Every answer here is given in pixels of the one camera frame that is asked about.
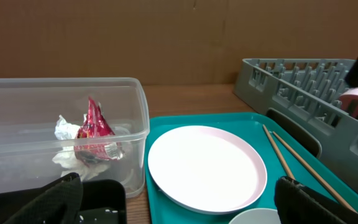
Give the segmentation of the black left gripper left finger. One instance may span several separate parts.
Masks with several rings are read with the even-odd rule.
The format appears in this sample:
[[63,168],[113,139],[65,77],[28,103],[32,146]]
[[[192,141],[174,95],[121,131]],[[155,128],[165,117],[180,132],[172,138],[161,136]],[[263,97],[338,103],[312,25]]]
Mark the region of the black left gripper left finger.
[[40,188],[1,193],[0,223],[74,223],[82,198],[75,172]]

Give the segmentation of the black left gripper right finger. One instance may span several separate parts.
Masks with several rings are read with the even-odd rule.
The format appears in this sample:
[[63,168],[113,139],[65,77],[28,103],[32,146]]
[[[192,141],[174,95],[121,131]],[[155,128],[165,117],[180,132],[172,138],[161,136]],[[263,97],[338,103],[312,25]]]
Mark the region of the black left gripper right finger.
[[358,224],[358,214],[283,176],[276,181],[275,206],[282,224]]

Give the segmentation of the grey bowl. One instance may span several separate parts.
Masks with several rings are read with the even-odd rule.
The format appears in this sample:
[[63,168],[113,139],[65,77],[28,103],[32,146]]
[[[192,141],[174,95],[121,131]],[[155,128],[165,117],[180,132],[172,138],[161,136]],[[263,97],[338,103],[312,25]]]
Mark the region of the grey bowl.
[[229,224],[281,224],[276,209],[252,208],[236,215]]

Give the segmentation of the wooden chopstick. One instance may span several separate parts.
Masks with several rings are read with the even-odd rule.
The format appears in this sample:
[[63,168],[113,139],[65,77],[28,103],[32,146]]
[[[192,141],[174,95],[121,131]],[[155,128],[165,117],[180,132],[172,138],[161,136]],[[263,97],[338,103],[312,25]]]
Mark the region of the wooden chopstick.
[[295,179],[295,176],[293,175],[292,171],[290,170],[285,158],[283,157],[281,151],[279,150],[276,142],[274,141],[274,139],[273,139],[271,133],[269,132],[269,130],[267,129],[266,125],[263,124],[262,127],[263,127],[264,132],[265,132],[270,144],[272,145],[273,150],[275,151],[275,153],[276,153],[276,155],[277,155],[282,167],[284,168],[284,171],[285,171],[286,175],[289,176],[292,179]]
[[357,213],[357,211],[344,200],[289,144],[287,144],[276,132],[273,132],[276,138],[303,164],[303,166],[320,182],[324,188],[343,206]]

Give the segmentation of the white tissue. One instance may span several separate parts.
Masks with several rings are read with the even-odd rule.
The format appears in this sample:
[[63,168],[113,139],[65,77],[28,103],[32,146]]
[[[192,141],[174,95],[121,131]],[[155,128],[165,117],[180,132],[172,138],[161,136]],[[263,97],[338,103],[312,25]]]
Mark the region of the white tissue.
[[[68,123],[60,115],[54,134],[58,140],[71,140],[75,138],[79,128],[79,125]],[[82,181],[91,180],[110,168],[110,165],[105,163],[90,165],[89,167],[84,165],[76,158],[73,146],[62,147],[62,150],[53,157],[52,161],[63,168],[60,177],[76,172]]]

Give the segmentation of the red snack wrapper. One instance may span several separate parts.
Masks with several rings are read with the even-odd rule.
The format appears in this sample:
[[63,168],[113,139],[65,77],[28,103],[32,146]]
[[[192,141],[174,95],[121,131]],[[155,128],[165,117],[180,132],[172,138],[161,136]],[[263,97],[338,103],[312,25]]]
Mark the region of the red snack wrapper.
[[[103,116],[100,104],[97,104],[92,97],[89,97],[88,113],[85,114],[84,123],[77,131],[75,139],[93,139],[115,135],[115,132]],[[87,167],[104,161],[119,160],[124,157],[121,143],[116,142],[75,146],[74,151],[75,157]]]

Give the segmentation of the white pink plate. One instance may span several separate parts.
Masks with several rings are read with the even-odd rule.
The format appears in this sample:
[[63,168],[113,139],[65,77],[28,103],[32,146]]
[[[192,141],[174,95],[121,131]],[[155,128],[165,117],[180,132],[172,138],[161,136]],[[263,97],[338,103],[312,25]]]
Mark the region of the white pink plate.
[[151,145],[147,162],[160,190],[198,213],[243,209],[257,201],[267,185],[259,153],[235,134],[209,126],[167,131]]

